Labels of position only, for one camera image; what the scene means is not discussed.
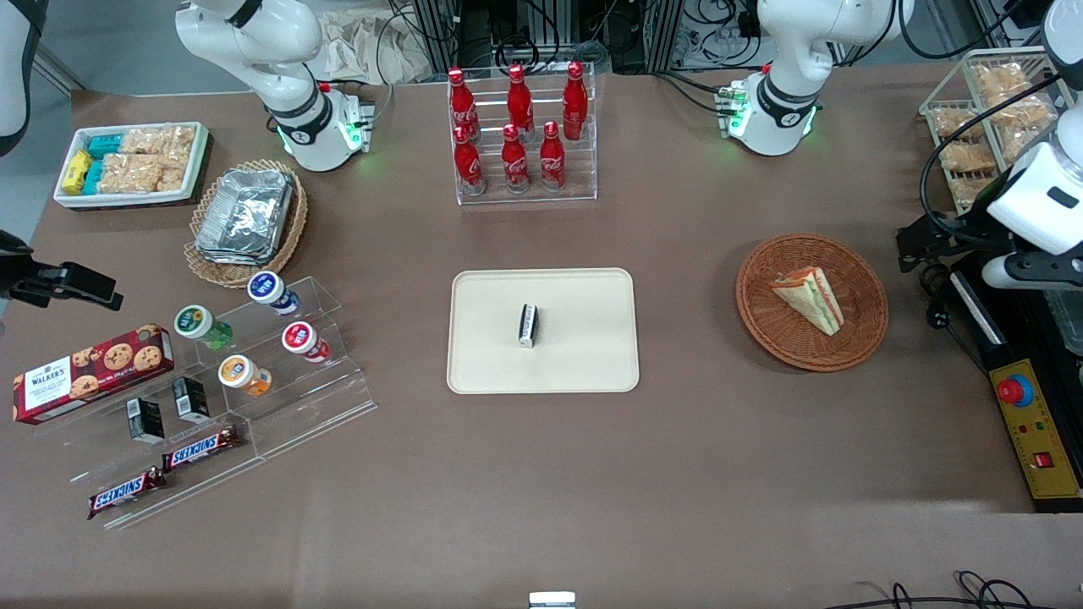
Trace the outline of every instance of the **red button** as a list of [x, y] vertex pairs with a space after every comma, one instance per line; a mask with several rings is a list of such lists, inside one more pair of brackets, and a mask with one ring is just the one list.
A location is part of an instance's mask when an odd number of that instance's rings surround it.
[[1005, 378], [996, 384], [996, 394], [1009, 404], [1018, 404], [1025, 397], [1022, 384], [1014, 378]]

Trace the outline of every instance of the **sandwich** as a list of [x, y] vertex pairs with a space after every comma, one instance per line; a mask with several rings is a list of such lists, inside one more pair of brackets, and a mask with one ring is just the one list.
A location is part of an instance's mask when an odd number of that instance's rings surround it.
[[843, 327], [843, 310], [819, 267], [806, 267], [771, 283], [771, 289], [827, 336]]

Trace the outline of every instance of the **white cloth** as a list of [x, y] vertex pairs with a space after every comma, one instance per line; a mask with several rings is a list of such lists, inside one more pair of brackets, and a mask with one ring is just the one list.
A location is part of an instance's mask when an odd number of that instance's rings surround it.
[[[417, 24], [413, 8], [396, 17], [390, 8], [327, 11], [319, 17], [327, 47], [327, 74], [331, 78], [355, 78], [373, 85], [400, 85], [432, 75], [432, 65], [421, 47], [421, 35], [406, 20]], [[380, 42], [380, 66], [376, 67], [376, 44], [383, 25], [392, 20]]]

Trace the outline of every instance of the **walkers cookie box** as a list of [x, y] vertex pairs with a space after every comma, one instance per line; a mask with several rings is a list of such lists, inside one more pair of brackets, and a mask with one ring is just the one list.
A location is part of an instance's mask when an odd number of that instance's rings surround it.
[[145, 325], [16, 376], [12, 418], [38, 425], [171, 370], [169, 333]]

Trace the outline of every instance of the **yellow control panel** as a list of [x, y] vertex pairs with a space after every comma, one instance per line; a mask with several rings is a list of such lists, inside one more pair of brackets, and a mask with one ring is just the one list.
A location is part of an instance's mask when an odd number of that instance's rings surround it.
[[990, 371], [1023, 476], [1035, 500], [1079, 497], [1080, 484], [1049, 417], [1030, 360]]

